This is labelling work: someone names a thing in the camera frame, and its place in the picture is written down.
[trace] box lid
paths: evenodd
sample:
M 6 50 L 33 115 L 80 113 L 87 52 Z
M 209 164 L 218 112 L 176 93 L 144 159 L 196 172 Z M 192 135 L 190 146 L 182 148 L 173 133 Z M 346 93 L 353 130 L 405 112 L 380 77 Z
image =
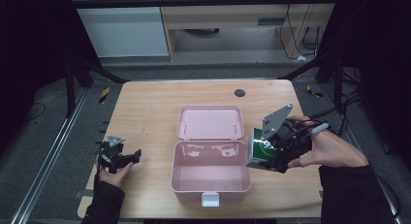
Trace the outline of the box lid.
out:
M 177 135 L 182 140 L 239 140 L 244 135 L 237 106 L 184 106 Z

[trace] floor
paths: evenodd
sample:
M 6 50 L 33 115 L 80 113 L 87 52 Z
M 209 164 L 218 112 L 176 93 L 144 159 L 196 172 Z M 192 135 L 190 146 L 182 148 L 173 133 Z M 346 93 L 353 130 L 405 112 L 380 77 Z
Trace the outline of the floor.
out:
M 311 33 L 307 34 L 307 46 L 314 37 Z M 312 52 L 304 46 L 300 48 Z M 306 57 L 306 61 L 310 59 L 312 55 Z M 173 61 L 144 62 L 123 67 L 106 65 L 105 68 L 127 80 L 275 79 L 296 70 L 303 63 L 287 57 L 274 28 L 258 28 L 220 29 L 216 34 L 204 30 L 180 31 Z M 312 69 L 293 80 L 306 115 L 332 107 L 332 81 L 318 85 L 313 79 L 315 72 L 316 69 Z M 65 119 L 64 80 L 46 85 L 37 92 L 27 121 L 9 143 L 11 150 L 1 158 L 0 223 L 10 223 L 17 214 L 23 213 L 19 212 L 20 208 L 26 208 L 28 216 L 25 218 L 29 223 L 80 222 L 77 216 L 79 197 L 121 89 L 121 84 L 95 73 L 91 75 L 94 79 L 91 88 L 80 88 L 76 84 L 77 96 L 83 99 L 79 100 L 81 109 L 71 123 Z M 308 84 L 318 88 L 324 97 L 307 92 Z M 106 87 L 111 89 L 110 94 L 104 104 L 99 104 Z M 344 85 L 343 91 L 348 94 L 353 89 L 350 85 Z M 361 102 L 347 109 L 347 117 L 349 127 L 344 132 L 344 138 L 356 145 L 372 161 L 376 173 L 390 184 L 383 184 L 383 187 L 388 191 L 387 196 L 395 209 L 398 204 L 389 187 L 399 197 L 402 211 L 397 223 L 411 223 L 410 171 L 400 158 L 384 152 L 384 141 Z M 334 126 L 339 126 L 342 120 L 336 112 L 325 118 Z M 67 136 L 59 136 L 63 128 L 67 130 Z M 46 175 L 38 177 L 38 172 L 43 170 Z M 25 198 L 32 198 L 33 203 L 27 205 Z M 319 223 L 318 219 L 304 218 L 277 221 Z

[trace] human hand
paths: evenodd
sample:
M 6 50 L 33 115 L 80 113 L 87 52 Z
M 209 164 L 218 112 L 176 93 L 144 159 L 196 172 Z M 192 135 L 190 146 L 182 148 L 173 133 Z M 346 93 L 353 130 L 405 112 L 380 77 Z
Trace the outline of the human hand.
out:
M 103 168 L 103 170 L 101 170 L 100 172 L 99 180 L 120 188 L 121 184 L 123 183 L 124 177 L 126 177 L 126 175 L 130 172 L 133 165 L 133 162 L 129 163 L 126 167 L 124 167 L 121 170 L 121 172 L 117 174 L 111 174 L 107 172 L 105 168 Z
M 307 116 L 293 115 L 289 119 L 312 124 Z M 311 135 L 312 149 L 304 156 L 288 163 L 289 168 L 324 165 L 332 168 L 368 165 L 365 156 L 353 145 L 329 130 Z

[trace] pink plastic box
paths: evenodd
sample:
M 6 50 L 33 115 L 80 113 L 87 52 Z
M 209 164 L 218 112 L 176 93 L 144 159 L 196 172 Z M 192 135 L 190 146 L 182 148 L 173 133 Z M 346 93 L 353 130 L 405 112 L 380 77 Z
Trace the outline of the pink plastic box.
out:
M 178 200 L 203 207 L 241 202 L 251 179 L 239 107 L 185 106 L 177 134 L 171 186 Z

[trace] wall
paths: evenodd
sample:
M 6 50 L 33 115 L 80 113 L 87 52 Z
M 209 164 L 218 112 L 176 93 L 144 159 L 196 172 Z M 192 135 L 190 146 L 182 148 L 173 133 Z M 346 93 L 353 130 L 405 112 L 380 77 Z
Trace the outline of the wall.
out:
M 100 59 L 169 56 L 159 8 L 78 12 Z

